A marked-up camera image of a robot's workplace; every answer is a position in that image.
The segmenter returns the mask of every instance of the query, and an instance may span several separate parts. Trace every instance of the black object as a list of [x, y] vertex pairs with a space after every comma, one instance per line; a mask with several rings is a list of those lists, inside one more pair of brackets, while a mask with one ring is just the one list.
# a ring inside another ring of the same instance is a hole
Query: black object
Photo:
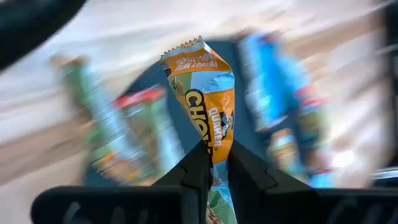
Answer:
[[151, 187], [48, 190], [33, 202], [32, 220], [40, 224], [205, 223], [211, 162], [203, 149], [205, 143], [200, 141]]
[[85, 0], [0, 2], [0, 71], [63, 27]]
[[[229, 188], [238, 223], [397, 223], [396, 190], [315, 190], [234, 141]], [[34, 224], [205, 224], [210, 156], [200, 142], [152, 187], [59, 187], [33, 203]]]
[[392, 90], [391, 98], [391, 110], [392, 110], [392, 122], [391, 122], [391, 136], [393, 143], [393, 154], [390, 163], [384, 169], [378, 170], [374, 174], [375, 187], [398, 187], [398, 2], [392, 1], [384, 9], [384, 23], [386, 25], [386, 41], [385, 47], [387, 47], [387, 69], [386, 76], [389, 79], [390, 88]]

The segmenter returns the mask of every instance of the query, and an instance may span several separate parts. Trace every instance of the quaker logo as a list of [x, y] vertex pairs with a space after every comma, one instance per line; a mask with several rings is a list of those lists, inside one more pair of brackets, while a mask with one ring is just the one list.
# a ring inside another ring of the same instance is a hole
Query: quaker logo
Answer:
[[223, 139], [226, 137], [228, 134], [229, 130], [234, 129], [234, 124], [235, 124], [235, 116], [234, 112], [231, 113], [231, 116], [228, 117], [224, 112], [220, 112], [220, 118], [221, 118], [221, 128], [223, 132]]
[[166, 78], [168, 78], [172, 74], [172, 69], [167, 63], [163, 63], [161, 67], [163, 68], [163, 71], [166, 74]]

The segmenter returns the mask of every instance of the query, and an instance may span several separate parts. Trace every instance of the orange wrapper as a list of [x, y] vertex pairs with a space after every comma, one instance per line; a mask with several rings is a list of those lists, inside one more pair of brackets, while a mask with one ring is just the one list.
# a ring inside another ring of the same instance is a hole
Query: orange wrapper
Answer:
[[161, 60], [175, 96], [200, 132], [213, 163], [227, 160], [234, 138], [231, 67], [201, 37], [166, 52]]

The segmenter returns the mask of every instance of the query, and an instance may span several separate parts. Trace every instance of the granola bar wrapper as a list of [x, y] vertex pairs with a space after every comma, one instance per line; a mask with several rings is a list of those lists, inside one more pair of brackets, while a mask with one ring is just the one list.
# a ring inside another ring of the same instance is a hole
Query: granola bar wrapper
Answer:
[[89, 137], [90, 169], [105, 180], [143, 185], [155, 176], [148, 155], [133, 135], [123, 112], [88, 60], [78, 57], [58, 65], [76, 107], [93, 119]]
[[180, 162], [183, 150], [166, 105], [166, 89], [158, 85], [119, 98], [132, 132], [161, 178]]
[[286, 118], [286, 80], [279, 65], [279, 45], [271, 34], [246, 31], [236, 37], [245, 82], [245, 100], [257, 132]]
[[271, 139], [272, 144], [268, 154], [278, 168], [297, 180], [308, 183], [308, 176], [300, 162], [299, 149], [292, 130], [285, 128], [277, 131]]
[[[227, 158], [233, 143], [235, 79], [231, 67], [202, 39], [191, 40], [161, 57], [175, 96], [207, 145], [213, 186], [232, 208]], [[236, 223], [234, 218], [222, 220]]]

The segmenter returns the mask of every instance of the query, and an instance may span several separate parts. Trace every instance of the green wrapper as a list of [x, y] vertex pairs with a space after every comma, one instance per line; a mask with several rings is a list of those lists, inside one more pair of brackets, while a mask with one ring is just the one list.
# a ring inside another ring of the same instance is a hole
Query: green wrapper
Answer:
[[94, 119], [95, 148], [91, 165], [105, 178], [136, 184], [154, 173], [121, 111], [113, 103], [99, 77], [87, 69], [82, 58], [61, 66], [63, 79], [79, 108]]
[[150, 155], [159, 177], [177, 165], [183, 150], [166, 104], [166, 89], [154, 86], [117, 100], [131, 130]]

